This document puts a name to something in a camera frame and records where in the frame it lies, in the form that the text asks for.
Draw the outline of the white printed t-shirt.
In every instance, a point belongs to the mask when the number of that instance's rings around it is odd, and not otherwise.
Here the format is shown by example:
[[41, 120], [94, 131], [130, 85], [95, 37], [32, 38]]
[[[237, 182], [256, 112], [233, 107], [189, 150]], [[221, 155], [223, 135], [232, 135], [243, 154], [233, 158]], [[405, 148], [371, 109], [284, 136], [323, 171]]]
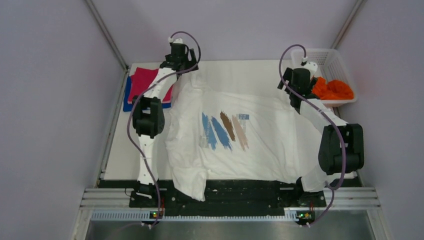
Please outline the white printed t-shirt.
[[338, 179], [321, 172], [321, 133], [287, 100], [211, 89], [190, 73], [170, 111], [165, 141], [177, 190], [204, 201], [207, 180], [295, 183], [317, 192]]

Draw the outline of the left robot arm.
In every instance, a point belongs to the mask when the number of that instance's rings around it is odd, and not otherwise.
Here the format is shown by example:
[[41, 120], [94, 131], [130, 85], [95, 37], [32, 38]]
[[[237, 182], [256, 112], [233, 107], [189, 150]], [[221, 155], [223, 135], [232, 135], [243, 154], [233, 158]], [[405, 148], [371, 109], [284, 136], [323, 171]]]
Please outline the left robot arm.
[[133, 98], [131, 123], [138, 135], [138, 143], [134, 146], [140, 152], [140, 165], [136, 193], [149, 207], [160, 202], [159, 179], [154, 157], [158, 151], [157, 135], [165, 127], [165, 115], [162, 101], [169, 89], [182, 74], [198, 70], [195, 50], [189, 48], [182, 38], [171, 38], [170, 54], [165, 56], [157, 74], [146, 90]]

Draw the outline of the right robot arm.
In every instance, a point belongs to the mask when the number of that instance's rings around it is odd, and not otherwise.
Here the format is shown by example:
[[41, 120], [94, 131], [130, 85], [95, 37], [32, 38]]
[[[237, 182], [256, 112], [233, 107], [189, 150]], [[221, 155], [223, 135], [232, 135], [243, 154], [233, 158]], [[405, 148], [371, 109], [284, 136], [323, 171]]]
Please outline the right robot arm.
[[325, 186], [330, 190], [339, 189], [346, 174], [361, 169], [365, 164], [364, 131], [358, 123], [347, 123], [336, 116], [323, 101], [313, 93], [317, 78], [310, 68], [287, 67], [279, 71], [278, 89], [289, 96], [290, 105], [321, 133], [318, 148], [318, 165], [320, 171], [328, 177], [339, 174], [338, 183]]

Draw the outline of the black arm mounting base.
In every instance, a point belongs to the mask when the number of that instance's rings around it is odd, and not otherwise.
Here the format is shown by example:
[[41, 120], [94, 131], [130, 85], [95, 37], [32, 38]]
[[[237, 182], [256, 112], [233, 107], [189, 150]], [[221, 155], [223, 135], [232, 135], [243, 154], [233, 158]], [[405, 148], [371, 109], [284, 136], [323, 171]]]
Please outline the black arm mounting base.
[[195, 200], [178, 190], [172, 180], [159, 180], [158, 196], [139, 195], [136, 180], [101, 180], [99, 188], [124, 189], [129, 207], [152, 208], [153, 218], [165, 217], [259, 217], [282, 216], [285, 208], [307, 211], [335, 204], [333, 195], [324, 191], [306, 192], [300, 181], [284, 183], [269, 180], [207, 180], [204, 200]]

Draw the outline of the white plastic basket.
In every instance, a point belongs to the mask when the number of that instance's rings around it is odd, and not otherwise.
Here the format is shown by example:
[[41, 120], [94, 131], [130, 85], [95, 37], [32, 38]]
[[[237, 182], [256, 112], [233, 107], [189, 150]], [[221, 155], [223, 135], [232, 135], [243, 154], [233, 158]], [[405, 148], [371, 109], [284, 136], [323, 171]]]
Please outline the white plastic basket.
[[307, 48], [306, 56], [310, 62], [314, 62], [318, 65], [318, 70], [315, 73], [317, 77], [323, 77], [327, 81], [342, 81], [353, 91], [353, 99], [323, 100], [322, 102], [325, 106], [335, 108], [357, 101], [356, 83], [346, 67], [342, 56], [336, 49]]

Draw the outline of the orange crumpled t-shirt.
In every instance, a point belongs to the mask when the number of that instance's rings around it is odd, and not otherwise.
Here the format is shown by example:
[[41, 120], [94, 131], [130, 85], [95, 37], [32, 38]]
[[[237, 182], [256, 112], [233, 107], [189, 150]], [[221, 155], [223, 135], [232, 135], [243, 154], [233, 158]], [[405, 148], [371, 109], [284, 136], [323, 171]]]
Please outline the orange crumpled t-shirt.
[[334, 79], [327, 82], [323, 77], [317, 78], [312, 93], [321, 100], [353, 100], [355, 96], [350, 86], [343, 81]]

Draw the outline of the folded magenta t-shirt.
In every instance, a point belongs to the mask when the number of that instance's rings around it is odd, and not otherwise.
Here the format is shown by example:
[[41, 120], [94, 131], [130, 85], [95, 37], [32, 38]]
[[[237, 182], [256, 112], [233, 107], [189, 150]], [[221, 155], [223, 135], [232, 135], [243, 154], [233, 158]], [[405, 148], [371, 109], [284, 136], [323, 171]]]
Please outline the folded magenta t-shirt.
[[137, 67], [135, 73], [130, 76], [132, 86], [127, 100], [128, 103], [132, 104], [133, 97], [145, 91], [156, 78], [160, 79], [162, 76], [169, 73], [169, 68], [147, 69]]

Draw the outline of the folded blue t-shirt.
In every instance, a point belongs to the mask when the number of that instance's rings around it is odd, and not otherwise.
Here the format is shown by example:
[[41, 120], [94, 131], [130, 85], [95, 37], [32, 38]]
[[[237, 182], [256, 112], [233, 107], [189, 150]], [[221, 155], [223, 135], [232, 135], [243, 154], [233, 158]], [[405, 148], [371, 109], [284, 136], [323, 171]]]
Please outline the folded blue t-shirt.
[[[128, 97], [130, 96], [131, 87], [132, 87], [132, 80], [131, 80], [131, 77], [128, 76], [125, 82], [124, 96], [123, 96], [123, 103], [122, 103], [122, 111], [124, 113], [130, 112], [133, 107], [131, 103], [128, 103]], [[173, 88], [171, 87], [166, 94], [166, 99], [162, 102], [162, 107], [164, 109], [168, 109], [172, 107], [172, 92], [173, 92]]]

